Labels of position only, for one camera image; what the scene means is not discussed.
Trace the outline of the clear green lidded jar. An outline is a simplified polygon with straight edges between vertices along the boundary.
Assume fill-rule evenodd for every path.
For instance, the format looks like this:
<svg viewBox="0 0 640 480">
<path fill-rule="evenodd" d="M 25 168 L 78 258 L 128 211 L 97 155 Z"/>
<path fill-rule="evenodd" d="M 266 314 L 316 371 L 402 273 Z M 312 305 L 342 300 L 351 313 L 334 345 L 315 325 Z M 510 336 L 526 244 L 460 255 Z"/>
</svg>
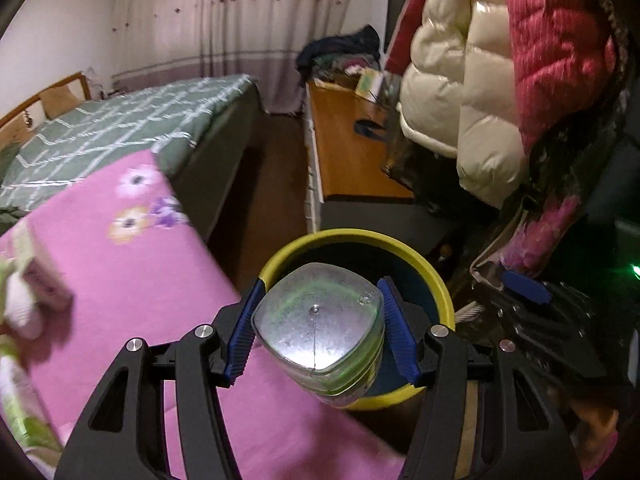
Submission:
<svg viewBox="0 0 640 480">
<path fill-rule="evenodd" d="M 252 325 L 288 377 L 334 408 L 362 398 L 380 369 L 382 292 L 340 266 L 314 262 L 289 273 L 260 300 Z"/>
</svg>

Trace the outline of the bed with green quilt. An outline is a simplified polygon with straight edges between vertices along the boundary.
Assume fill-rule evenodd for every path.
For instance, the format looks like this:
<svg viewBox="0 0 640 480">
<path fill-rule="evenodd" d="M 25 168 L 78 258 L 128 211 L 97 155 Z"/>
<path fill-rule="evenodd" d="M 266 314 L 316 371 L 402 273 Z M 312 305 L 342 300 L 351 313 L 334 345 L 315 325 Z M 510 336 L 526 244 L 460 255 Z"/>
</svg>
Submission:
<svg viewBox="0 0 640 480">
<path fill-rule="evenodd" d="M 21 110 L 1 129 L 1 229 L 112 162 L 151 151 L 192 226 L 209 237 L 261 112 L 245 74 L 81 101 L 38 126 Z"/>
</svg>

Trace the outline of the yellow rimmed trash bin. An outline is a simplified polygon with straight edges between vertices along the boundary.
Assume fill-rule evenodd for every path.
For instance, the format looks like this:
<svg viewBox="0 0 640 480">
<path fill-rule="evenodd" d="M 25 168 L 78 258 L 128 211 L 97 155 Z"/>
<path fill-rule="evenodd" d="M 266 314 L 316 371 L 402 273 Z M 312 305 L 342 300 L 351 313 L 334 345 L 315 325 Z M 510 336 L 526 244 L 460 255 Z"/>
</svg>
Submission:
<svg viewBox="0 0 640 480">
<path fill-rule="evenodd" d="M 403 300 L 420 306 L 433 324 L 456 328 L 454 304 L 442 278 L 423 256 L 391 236 L 362 229 L 330 229 L 293 240 L 276 252 L 258 274 L 269 292 L 281 278 L 306 263 L 341 266 L 372 284 L 391 278 Z M 372 412 L 404 403 L 424 388 L 410 385 L 398 373 L 385 343 L 382 365 L 369 391 L 343 410 Z"/>
</svg>

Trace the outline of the cream puffer jacket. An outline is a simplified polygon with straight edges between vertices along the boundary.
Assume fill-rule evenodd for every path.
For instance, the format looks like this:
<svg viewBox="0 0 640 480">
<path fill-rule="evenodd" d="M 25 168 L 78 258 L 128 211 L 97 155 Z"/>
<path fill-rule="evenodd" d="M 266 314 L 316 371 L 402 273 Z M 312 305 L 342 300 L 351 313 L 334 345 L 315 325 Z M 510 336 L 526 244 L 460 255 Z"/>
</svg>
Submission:
<svg viewBox="0 0 640 480">
<path fill-rule="evenodd" d="M 502 207 L 528 166 L 506 0 L 425 0 L 397 108 L 407 139 L 454 159 L 461 187 Z"/>
</svg>

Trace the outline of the red puffer jacket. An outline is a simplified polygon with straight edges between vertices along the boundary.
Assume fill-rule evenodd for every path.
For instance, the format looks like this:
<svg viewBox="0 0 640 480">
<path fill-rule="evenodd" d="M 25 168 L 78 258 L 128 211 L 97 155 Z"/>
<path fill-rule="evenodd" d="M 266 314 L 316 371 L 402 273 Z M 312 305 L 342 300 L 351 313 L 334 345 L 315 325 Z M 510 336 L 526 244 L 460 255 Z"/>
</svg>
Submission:
<svg viewBox="0 0 640 480">
<path fill-rule="evenodd" d="M 592 0 L 506 0 L 523 148 L 530 153 L 564 116 L 591 105 L 615 62 Z"/>
</svg>

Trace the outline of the pile of clothes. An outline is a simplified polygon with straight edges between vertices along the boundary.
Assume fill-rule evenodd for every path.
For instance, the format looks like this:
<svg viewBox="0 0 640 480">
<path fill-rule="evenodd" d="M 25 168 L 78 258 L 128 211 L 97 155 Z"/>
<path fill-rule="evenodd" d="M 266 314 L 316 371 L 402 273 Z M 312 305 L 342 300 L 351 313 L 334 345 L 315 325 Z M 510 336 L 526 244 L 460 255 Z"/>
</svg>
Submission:
<svg viewBox="0 0 640 480">
<path fill-rule="evenodd" d="M 350 35 L 327 36 L 311 41 L 295 59 L 299 82 L 303 86 L 315 73 L 346 68 L 347 61 L 362 61 L 364 67 L 380 67 L 381 40 L 371 25 Z"/>
</svg>

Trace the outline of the pink white curtain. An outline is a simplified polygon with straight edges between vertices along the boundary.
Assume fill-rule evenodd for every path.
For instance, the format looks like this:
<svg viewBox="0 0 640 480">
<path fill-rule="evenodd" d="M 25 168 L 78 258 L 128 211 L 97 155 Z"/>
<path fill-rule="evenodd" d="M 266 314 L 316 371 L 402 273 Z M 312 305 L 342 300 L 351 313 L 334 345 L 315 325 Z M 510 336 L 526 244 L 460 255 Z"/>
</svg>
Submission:
<svg viewBox="0 0 640 480">
<path fill-rule="evenodd" d="M 341 31 L 349 0 L 115 0 L 116 88 L 247 74 L 265 110 L 303 101 L 295 60 Z"/>
</svg>

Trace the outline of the wooden low cabinet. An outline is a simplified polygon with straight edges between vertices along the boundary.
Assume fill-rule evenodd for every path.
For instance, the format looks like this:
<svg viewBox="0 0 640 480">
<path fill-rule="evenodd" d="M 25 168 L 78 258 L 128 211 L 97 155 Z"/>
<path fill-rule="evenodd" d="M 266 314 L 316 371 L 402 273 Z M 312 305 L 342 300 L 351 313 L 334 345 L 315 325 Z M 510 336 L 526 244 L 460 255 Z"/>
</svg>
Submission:
<svg viewBox="0 0 640 480">
<path fill-rule="evenodd" d="M 386 144 L 356 133 L 355 122 L 380 124 L 386 113 L 355 92 L 306 83 L 304 135 L 308 154 L 308 232 L 363 226 L 367 209 L 411 205 L 413 194 L 382 170 Z"/>
</svg>

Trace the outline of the wooden headboard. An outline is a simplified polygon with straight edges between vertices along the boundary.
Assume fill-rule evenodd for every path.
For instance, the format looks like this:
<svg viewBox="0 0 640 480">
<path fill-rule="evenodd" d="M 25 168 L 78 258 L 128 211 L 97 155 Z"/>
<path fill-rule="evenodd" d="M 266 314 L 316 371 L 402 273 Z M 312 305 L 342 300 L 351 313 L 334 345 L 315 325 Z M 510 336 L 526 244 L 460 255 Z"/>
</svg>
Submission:
<svg viewBox="0 0 640 480">
<path fill-rule="evenodd" d="M 46 89 L 56 86 L 67 86 L 70 88 L 70 91 L 81 100 L 81 103 L 91 100 L 87 78 L 81 72 L 74 73 L 55 84 L 51 84 L 50 87 Z M 1 118 L 0 148 L 2 148 L 2 150 L 14 145 L 24 145 L 35 135 L 36 130 L 46 120 L 49 120 L 44 114 L 39 99 L 39 93 L 43 92 L 43 90 Z"/>
</svg>

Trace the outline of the white tissue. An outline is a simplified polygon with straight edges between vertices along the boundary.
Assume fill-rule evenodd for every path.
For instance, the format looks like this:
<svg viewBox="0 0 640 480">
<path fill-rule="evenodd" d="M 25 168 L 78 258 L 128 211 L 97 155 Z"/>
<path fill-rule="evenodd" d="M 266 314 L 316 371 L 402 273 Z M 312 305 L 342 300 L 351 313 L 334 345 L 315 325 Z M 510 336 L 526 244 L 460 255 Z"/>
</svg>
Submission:
<svg viewBox="0 0 640 480">
<path fill-rule="evenodd" d="M 13 259 L 1 258 L 1 323 L 17 336 L 35 340 L 43 332 L 43 317 L 34 293 Z"/>
</svg>

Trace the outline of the brown pillow right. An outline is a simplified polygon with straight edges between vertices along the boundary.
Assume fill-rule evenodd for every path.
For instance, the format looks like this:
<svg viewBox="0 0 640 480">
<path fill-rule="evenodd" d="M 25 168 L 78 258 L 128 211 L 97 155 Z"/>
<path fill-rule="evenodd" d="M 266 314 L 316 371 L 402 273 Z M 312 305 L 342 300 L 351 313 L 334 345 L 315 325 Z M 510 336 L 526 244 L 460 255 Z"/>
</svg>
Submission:
<svg viewBox="0 0 640 480">
<path fill-rule="evenodd" d="M 60 117 L 81 104 L 67 86 L 56 86 L 39 93 L 44 114 L 49 120 Z"/>
</svg>

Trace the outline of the green label yogurt bottle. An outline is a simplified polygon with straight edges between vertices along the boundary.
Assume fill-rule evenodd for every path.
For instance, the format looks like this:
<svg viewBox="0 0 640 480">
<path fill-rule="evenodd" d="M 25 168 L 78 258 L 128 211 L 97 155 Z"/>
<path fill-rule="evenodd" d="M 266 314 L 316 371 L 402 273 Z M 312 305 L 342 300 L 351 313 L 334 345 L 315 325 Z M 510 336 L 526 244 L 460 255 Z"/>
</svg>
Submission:
<svg viewBox="0 0 640 480">
<path fill-rule="evenodd" d="M 61 453 L 62 445 L 49 424 L 38 394 L 22 367 L 17 346 L 1 336 L 1 411 L 12 436 L 22 448 Z"/>
</svg>

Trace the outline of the pink floral tablecloth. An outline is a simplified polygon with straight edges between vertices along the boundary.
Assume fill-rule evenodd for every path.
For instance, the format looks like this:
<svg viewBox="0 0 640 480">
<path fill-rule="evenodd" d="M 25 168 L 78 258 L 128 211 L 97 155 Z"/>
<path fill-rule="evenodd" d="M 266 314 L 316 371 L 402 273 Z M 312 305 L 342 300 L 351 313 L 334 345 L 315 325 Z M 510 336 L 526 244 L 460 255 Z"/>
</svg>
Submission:
<svg viewBox="0 0 640 480">
<path fill-rule="evenodd" d="M 21 345 L 52 427 L 67 439 L 126 342 L 162 344 L 210 322 L 239 296 L 190 224 L 157 208 L 171 188 L 148 151 L 128 155 L 39 206 L 27 223 L 73 292 Z M 263 348 L 219 395 L 247 479 L 393 479 L 402 458 L 352 419 L 298 388 Z"/>
</svg>

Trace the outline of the tall green pink box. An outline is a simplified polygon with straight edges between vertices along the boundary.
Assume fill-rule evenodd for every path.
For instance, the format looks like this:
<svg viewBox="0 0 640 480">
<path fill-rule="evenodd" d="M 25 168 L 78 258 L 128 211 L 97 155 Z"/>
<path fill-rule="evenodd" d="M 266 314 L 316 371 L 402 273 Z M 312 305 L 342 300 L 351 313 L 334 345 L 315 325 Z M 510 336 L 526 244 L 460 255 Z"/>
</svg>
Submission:
<svg viewBox="0 0 640 480">
<path fill-rule="evenodd" d="M 37 301 L 51 310 L 67 310 L 74 295 L 27 219 L 17 222 L 10 237 L 18 273 Z"/>
</svg>

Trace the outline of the black television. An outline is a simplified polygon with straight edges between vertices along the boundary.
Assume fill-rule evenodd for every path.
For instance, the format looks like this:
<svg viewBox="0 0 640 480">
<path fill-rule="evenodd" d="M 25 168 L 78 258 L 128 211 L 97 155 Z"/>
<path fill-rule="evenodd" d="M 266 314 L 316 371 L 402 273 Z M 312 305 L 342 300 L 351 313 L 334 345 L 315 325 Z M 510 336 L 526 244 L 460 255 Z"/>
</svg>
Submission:
<svg viewBox="0 0 640 480">
<path fill-rule="evenodd" d="M 390 52 L 390 44 L 392 43 L 396 26 L 399 22 L 402 9 L 408 0 L 387 0 L 385 35 L 384 35 L 384 53 Z"/>
</svg>

